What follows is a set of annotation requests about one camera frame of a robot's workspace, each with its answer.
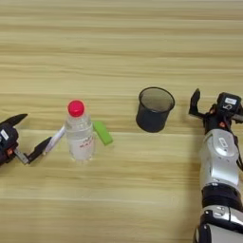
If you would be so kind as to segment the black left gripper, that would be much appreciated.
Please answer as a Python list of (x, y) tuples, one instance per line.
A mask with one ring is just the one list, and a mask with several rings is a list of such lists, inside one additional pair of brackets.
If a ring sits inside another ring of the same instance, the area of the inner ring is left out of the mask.
[[(13, 117), (10, 117), (4, 121), (0, 122), (0, 126), (7, 124), (10, 126), (15, 126), (19, 122), (21, 122), (27, 114), (19, 114)], [(46, 140), (43, 140), (41, 143), (39, 143), (33, 150), (32, 153), (30, 153), (28, 156), (22, 152), (20, 152), (17, 148), (15, 149), (8, 149), (6, 151), (0, 151), (0, 166), (11, 162), (15, 157), (17, 157), (19, 160), (21, 160), (24, 164), (32, 163), (34, 160), (38, 159), (45, 149), (47, 148), (51, 138), (47, 138)]]

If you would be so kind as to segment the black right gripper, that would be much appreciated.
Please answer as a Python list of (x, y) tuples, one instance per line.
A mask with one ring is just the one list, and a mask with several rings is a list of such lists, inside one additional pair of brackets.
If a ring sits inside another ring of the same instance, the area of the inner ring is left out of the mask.
[(236, 112), (228, 112), (219, 110), (213, 105), (206, 113), (200, 113), (197, 108), (200, 99), (200, 90), (197, 88), (190, 100), (189, 114), (203, 121), (205, 133), (214, 129), (221, 129), (227, 132), (232, 132), (232, 121), (243, 123), (243, 107), (240, 106)]

